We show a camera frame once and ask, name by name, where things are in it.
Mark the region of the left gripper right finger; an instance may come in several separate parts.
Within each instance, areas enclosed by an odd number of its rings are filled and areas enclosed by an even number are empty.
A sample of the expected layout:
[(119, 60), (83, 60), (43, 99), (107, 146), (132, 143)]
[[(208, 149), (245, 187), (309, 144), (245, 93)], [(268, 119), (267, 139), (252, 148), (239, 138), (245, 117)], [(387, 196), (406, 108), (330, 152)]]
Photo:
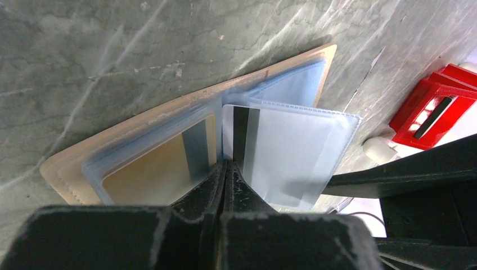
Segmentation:
[(279, 213), (223, 162), (220, 269), (382, 269), (365, 224), (338, 214)]

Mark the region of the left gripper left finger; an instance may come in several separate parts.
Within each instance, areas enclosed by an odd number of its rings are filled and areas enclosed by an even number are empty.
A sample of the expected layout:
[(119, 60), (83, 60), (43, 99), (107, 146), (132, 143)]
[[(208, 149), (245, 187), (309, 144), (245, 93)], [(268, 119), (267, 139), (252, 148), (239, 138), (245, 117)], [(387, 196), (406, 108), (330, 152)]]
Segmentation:
[(2, 269), (214, 269), (227, 164), (167, 206), (66, 206), (36, 210)]

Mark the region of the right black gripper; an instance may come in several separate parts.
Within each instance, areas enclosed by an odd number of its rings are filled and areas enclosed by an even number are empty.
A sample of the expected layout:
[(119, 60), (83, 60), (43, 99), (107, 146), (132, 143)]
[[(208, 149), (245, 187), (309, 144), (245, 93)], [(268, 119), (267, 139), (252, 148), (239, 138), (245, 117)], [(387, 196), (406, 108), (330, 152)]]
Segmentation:
[(476, 135), (334, 175), (323, 193), (384, 198), (386, 237), (376, 238), (384, 269), (476, 269), (476, 185), (438, 187), (474, 179)]

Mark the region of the gold credit card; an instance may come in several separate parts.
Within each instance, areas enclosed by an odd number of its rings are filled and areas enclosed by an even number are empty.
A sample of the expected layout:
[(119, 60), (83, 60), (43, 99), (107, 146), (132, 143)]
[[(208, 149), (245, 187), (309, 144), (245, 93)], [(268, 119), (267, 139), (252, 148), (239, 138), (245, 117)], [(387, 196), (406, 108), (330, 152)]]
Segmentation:
[(168, 205), (196, 187), (217, 161), (215, 116), (209, 115), (102, 180), (115, 205)]

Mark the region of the white striped credit card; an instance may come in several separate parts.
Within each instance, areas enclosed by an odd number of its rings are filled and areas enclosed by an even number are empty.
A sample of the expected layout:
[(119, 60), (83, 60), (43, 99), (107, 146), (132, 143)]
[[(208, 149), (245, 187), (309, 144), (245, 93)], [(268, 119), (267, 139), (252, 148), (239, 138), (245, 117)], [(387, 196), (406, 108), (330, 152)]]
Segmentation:
[(242, 164), (244, 180), (273, 206), (307, 211), (313, 207), (335, 161), (325, 161), (327, 141), (340, 135), (340, 118), (223, 106), (224, 155)]

